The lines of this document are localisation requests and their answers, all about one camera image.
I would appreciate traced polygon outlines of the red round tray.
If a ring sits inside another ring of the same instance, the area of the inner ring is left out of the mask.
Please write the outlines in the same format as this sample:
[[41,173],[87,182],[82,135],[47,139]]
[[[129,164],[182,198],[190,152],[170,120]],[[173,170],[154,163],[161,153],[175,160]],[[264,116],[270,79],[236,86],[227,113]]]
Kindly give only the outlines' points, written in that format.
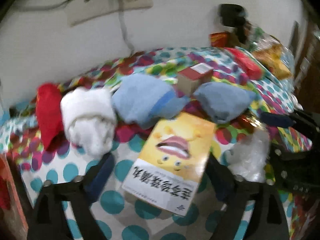
[[7,158],[1,154],[1,239],[27,239],[28,224]]

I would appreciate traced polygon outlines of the light blue sock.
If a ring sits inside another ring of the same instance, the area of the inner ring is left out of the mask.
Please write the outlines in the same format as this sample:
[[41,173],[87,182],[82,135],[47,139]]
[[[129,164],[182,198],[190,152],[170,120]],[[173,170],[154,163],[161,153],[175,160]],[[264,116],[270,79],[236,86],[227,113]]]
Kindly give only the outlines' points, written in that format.
[[112,106],[121,120],[147,129],[159,119],[171,119],[189,103],[187,96],[178,97],[165,81],[146,74],[132,74],[122,79],[112,95]]
[[248,109],[256,94],[223,82],[208,82],[200,85],[193,97],[214,123],[225,124]]

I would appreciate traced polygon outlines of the clear plastic bag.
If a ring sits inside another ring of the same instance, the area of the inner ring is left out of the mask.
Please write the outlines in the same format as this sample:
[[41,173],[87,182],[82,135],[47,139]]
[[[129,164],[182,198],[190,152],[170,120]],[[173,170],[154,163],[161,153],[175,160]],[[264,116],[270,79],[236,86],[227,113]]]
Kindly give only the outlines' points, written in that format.
[[270,138],[264,129],[255,129],[253,134],[238,141],[225,153],[229,170],[246,181],[264,183],[266,160]]

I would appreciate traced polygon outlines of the yellow medicine box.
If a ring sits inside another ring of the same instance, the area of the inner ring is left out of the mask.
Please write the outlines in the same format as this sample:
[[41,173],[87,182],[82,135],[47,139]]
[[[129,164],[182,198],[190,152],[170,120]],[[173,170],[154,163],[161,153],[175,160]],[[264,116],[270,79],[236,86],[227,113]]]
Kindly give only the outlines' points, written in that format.
[[201,183],[215,129],[214,123],[184,112],[159,120],[122,188],[150,205],[185,216]]

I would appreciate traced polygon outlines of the yellow snack bag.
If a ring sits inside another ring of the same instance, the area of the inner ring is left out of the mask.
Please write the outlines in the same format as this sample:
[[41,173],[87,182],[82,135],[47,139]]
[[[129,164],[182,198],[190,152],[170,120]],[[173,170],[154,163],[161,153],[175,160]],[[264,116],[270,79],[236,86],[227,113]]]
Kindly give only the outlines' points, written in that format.
[[292,73],[281,61],[283,46],[279,43],[273,43],[272,46],[256,50],[252,55],[273,74],[278,80],[292,77]]

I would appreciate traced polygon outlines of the red green flat box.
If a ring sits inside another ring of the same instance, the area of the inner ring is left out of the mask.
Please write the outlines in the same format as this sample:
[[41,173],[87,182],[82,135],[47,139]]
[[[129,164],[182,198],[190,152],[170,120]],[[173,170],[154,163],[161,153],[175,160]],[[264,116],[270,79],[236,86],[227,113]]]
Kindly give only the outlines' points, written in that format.
[[233,57],[233,60],[247,74],[250,80],[260,80],[264,77],[263,66],[253,56],[242,48],[225,48]]

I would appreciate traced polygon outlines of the white sock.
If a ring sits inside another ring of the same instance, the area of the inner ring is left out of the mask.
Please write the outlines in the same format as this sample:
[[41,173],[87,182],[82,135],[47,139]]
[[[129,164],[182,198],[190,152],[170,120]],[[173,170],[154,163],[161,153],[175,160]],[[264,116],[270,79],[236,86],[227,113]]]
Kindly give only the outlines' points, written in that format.
[[109,89],[76,88],[62,98],[60,108],[69,142],[93,157],[111,150],[117,118]]

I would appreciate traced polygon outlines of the polka dot table cloth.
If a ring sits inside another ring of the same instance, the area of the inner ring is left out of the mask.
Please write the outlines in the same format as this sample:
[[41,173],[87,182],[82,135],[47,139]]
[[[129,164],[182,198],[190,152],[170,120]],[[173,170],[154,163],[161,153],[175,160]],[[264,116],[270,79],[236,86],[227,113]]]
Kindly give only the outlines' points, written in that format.
[[315,141],[261,119],[294,110],[244,49],[160,49],[44,83],[1,153],[29,239],[301,239],[317,203],[280,184],[276,158]]

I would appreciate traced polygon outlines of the red foil candy bar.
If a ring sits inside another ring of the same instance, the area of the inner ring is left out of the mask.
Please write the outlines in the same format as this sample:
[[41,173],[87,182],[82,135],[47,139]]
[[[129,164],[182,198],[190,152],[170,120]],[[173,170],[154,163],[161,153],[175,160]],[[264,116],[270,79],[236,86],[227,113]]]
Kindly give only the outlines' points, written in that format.
[[262,123],[251,114],[242,114],[238,117],[238,122],[241,126],[249,131],[249,133],[253,133],[256,128],[262,128]]

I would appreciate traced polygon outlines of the red snack packet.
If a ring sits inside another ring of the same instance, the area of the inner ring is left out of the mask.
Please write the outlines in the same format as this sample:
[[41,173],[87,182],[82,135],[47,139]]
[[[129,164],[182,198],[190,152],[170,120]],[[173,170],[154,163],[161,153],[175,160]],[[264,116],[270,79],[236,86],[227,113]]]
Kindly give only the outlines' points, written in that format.
[[210,45],[217,48],[230,47],[230,36],[229,32],[212,33],[209,35]]

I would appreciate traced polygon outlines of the white wall socket plate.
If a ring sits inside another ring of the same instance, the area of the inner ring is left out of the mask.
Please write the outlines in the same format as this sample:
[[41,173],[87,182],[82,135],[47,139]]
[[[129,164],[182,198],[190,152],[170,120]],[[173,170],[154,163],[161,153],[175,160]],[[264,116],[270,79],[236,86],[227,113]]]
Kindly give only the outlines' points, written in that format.
[[[150,8],[153,0],[122,0],[124,10]],[[118,0],[72,0],[64,8],[67,23],[75,26],[82,22],[119,11]]]

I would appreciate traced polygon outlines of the dark red barcode box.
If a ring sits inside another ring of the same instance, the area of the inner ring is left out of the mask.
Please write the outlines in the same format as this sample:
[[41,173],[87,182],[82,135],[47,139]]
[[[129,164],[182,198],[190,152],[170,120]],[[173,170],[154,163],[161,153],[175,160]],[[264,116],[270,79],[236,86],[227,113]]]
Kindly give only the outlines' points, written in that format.
[[200,85],[211,81],[213,67],[198,63],[177,73],[177,88],[187,96],[191,96]]

